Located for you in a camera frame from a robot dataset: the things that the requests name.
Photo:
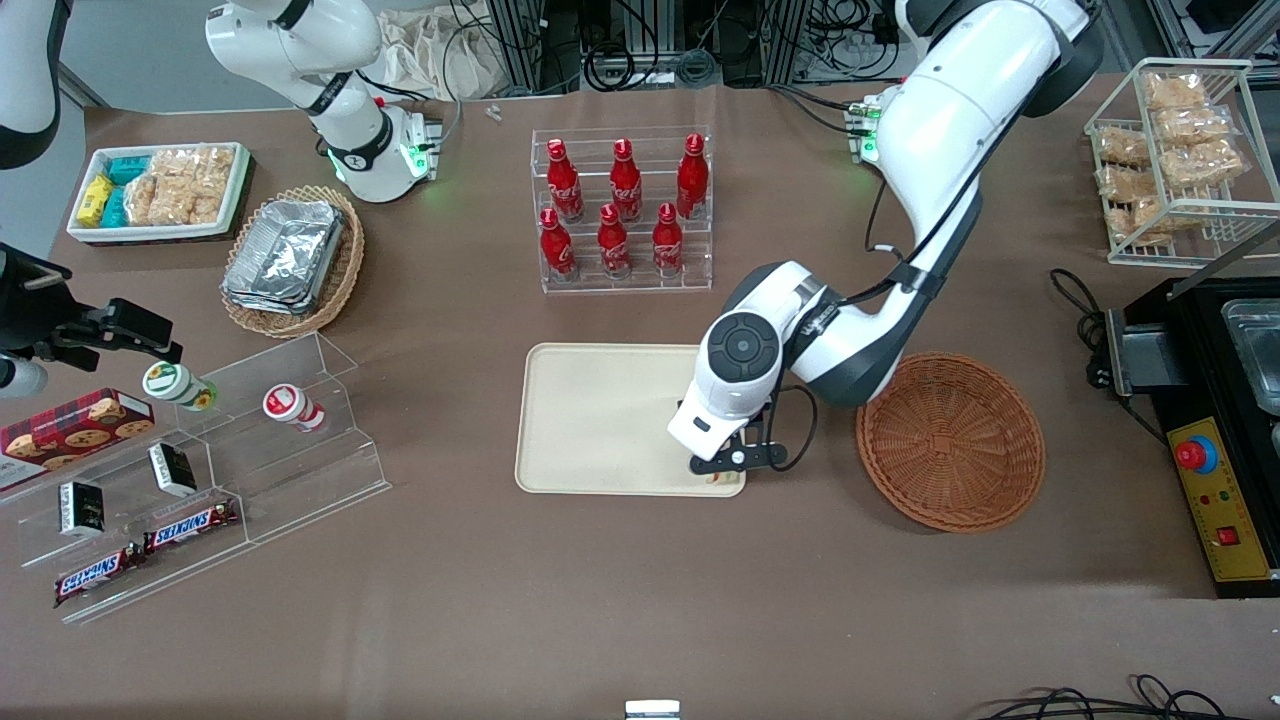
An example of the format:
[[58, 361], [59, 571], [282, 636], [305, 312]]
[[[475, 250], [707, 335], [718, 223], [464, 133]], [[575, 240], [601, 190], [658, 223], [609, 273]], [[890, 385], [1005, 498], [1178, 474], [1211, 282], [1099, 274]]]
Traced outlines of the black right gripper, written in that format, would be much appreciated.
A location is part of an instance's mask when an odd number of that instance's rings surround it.
[[[97, 311], [79, 302], [67, 281], [70, 272], [47, 264], [10, 245], [1, 245], [1, 348], [24, 360], [61, 363], [95, 372], [100, 351], [128, 350], [165, 363], [180, 363], [183, 347], [172, 342], [173, 324], [165, 316], [125, 299], [111, 299]], [[106, 336], [79, 334], [95, 313]], [[72, 334], [60, 336], [65, 327]]]

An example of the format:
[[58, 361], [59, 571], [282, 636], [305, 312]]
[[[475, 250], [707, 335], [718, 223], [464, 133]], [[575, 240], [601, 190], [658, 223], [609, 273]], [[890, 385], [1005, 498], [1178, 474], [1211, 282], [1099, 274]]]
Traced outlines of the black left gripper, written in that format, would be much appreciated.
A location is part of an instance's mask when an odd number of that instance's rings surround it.
[[787, 460], [788, 450], [782, 443], [745, 445], [739, 439], [731, 439], [710, 460], [690, 457], [689, 470], [694, 475], [709, 477], [763, 468], [781, 469]]

